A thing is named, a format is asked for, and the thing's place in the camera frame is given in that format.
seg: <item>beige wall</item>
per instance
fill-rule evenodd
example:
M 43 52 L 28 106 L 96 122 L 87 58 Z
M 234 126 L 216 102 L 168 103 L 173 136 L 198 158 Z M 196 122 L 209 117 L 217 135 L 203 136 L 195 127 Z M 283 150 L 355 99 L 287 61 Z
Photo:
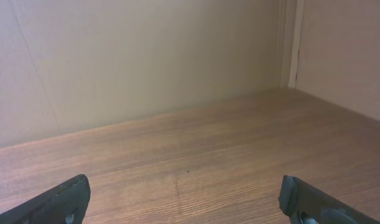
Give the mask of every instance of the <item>beige wall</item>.
M 380 120 L 380 0 L 305 1 L 296 88 Z
M 0 147 L 280 85 L 271 0 L 0 0 Z

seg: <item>white wall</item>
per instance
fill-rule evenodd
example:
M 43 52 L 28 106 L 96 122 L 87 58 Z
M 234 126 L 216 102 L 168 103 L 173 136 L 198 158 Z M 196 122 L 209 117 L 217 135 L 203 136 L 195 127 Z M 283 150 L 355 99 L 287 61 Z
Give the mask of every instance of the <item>white wall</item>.
M 296 88 L 380 120 L 380 0 L 305 1 Z
M 277 6 L 0 0 L 0 147 L 277 86 Z

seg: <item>brown wooden surface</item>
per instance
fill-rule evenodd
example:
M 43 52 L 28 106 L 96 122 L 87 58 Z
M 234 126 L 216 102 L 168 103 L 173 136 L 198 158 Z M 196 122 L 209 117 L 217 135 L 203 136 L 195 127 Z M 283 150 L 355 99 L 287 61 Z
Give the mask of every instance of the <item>brown wooden surface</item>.
M 295 90 L 0 149 L 0 213 L 86 174 L 84 223 L 288 223 L 295 175 L 380 220 L 380 123 Z

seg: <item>wooden table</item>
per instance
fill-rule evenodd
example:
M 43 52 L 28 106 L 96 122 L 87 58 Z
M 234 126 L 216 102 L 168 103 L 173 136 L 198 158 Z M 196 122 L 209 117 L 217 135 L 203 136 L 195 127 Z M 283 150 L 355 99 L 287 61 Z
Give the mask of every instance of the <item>wooden table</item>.
M 380 123 L 276 90 L 0 149 L 0 213 L 77 175 L 84 223 L 289 223 L 295 175 L 380 221 Z

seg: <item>black object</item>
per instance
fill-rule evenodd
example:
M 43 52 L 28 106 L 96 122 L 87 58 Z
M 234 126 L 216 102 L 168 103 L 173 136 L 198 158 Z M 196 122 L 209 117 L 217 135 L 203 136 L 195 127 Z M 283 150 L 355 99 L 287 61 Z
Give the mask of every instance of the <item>black object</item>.
M 81 224 L 89 200 L 89 181 L 80 174 L 0 214 L 0 224 Z
M 291 224 L 380 224 L 296 177 L 284 176 L 278 201 Z

